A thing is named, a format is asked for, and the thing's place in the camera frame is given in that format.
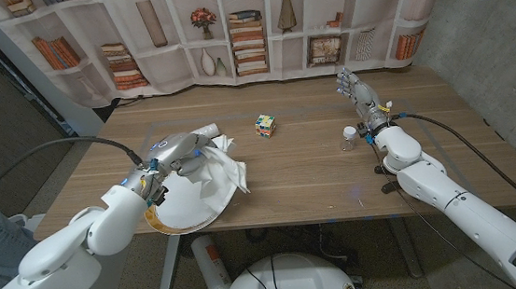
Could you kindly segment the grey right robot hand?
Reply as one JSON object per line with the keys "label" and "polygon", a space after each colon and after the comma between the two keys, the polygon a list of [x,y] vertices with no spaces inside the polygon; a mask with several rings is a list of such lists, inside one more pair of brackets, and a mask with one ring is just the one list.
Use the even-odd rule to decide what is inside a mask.
{"label": "grey right robot hand", "polygon": [[351,100],[369,130],[379,131],[388,126],[390,119],[381,109],[380,98],[373,88],[345,68],[336,77],[339,94]]}

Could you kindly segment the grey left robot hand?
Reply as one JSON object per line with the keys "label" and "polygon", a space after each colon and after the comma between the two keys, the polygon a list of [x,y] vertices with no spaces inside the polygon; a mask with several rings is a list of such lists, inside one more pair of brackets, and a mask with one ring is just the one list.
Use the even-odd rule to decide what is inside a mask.
{"label": "grey left robot hand", "polygon": [[146,158],[120,185],[129,188],[148,205],[160,206],[168,192],[163,180],[172,173],[180,176],[195,173],[208,159],[202,150],[210,147],[216,148],[216,144],[206,135],[191,132],[168,135],[150,147]]}

